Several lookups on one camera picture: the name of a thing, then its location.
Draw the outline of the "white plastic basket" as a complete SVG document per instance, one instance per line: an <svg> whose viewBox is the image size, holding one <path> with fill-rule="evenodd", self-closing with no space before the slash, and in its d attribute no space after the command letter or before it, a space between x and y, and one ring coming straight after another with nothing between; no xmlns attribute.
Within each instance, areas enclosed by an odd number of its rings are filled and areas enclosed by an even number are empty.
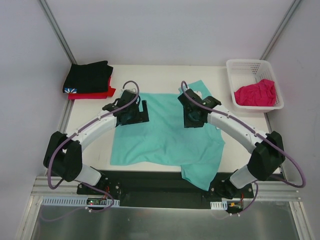
<svg viewBox="0 0 320 240"><path fill-rule="evenodd" d="M258 59L229 59L227 77L234 108L243 113L268 113L284 107L271 64Z"/></svg>

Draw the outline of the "teal t shirt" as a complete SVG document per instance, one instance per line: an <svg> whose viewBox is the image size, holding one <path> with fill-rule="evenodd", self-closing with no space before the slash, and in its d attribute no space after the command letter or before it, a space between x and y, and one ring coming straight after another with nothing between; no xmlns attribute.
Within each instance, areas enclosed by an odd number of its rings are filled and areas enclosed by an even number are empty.
<svg viewBox="0 0 320 240"><path fill-rule="evenodd" d="M179 166L184 180L208 191L223 156L221 130L210 124L185 128L178 94L140 93L140 97L147 103L149 121L115 129L111 165Z"/></svg>

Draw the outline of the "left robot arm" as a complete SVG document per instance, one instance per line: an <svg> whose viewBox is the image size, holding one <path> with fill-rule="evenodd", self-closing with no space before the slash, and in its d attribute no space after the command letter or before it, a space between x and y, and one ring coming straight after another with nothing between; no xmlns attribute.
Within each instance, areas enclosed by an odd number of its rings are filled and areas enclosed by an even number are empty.
<svg viewBox="0 0 320 240"><path fill-rule="evenodd" d="M126 89L113 103L105 105L97 116L74 132L54 132L43 165L48 169L48 174L54 173L66 182L85 183L94 194L102 194L106 188L103 174L83 163L83 151L101 135L118 126L148 121L147 101L142 100L138 93Z"/></svg>

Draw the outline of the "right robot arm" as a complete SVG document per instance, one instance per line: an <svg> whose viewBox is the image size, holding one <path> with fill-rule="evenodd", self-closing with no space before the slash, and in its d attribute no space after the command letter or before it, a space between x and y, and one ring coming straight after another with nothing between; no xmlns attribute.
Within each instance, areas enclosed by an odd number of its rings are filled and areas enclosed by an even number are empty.
<svg viewBox="0 0 320 240"><path fill-rule="evenodd" d="M238 119L219 100L212 96L201 99L190 88L177 99L183 107L185 128L213 125L240 143L250 154L248 163L225 181L228 196L237 197L245 185L267 180L284 162L285 156L279 151L284 149L279 133L257 130Z"/></svg>

